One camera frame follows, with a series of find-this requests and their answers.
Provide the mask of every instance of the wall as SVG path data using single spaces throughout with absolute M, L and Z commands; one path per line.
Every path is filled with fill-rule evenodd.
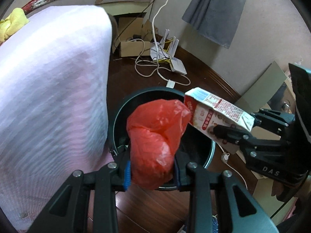
M 166 0 L 156 0 L 150 19 Z M 243 94 L 274 60 L 285 71 L 289 62 L 311 68 L 311 34 L 290 0 L 246 0 L 229 49 L 199 35 L 181 18 L 191 0 L 169 0 L 155 26 L 180 40 L 180 46 Z

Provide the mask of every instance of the yellow cloth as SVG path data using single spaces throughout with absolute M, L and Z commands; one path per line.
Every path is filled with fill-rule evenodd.
M 21 8 L 13 9 L 5 20 L 0 21 L 0 43 L 7 40 L 28 22 L 29 20 Z

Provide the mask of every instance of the crumpled plastic bag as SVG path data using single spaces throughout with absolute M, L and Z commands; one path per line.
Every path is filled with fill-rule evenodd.
M 172 179 L 174 156 L 190 118 L 181 101 L 163 99 L 138 106 L 128 117 L 135 184 L 154 190 Z

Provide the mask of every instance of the dark brown floor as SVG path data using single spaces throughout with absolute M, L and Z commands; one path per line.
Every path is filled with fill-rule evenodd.
M 228 101 L 234 101 L 224 87 L 217 82 L 217 78 L 214 78 L 215 75 L 208 71 L 206 65 L 188 62 L 185 63 L 185 67 L 191 85 L 176 85 L 175 89 L 186 92 L 191 88 L 201 87 Z M 141 72 L 149 74 L 152 69 L 141 68 Z M 161 71 L 161 73 L 166 78 L 186 83 L 186 80 L 177 74 L 169 71 Z M 107 91 L 108 114 L 111 115 L 112 111 L 127 95 L 136 90 L 153 86 L 166 86 L 166 82 L 157 74 L 150 78 L 139 76 L 134 69 L 134 60 L 126 58 L 111 60 Z M 220 160 L 220 156 L 221 150 L 217 147 L 212 163 L 208 168 L 210 171 L 222 172 L 229 169 Z M 243 175 L 250 193 L 253 194 L 257 179 L 246 169 L 242 160 L 237 155 L 231 155 L 228 163 Z M 243 183 L 235 172 L 233 174 Z M 183 225 L 183 220 L 188 214 L 189 193 L 149 191 L 133 184 L 127 192 L 116 194 L 116 206 L 120 233 L 175 233 Z

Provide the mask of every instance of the gray cloth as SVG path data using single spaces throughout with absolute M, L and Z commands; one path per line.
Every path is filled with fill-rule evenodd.
M 246 0 L 192 0 L 183 20 L 200 35 L 229 48 Z

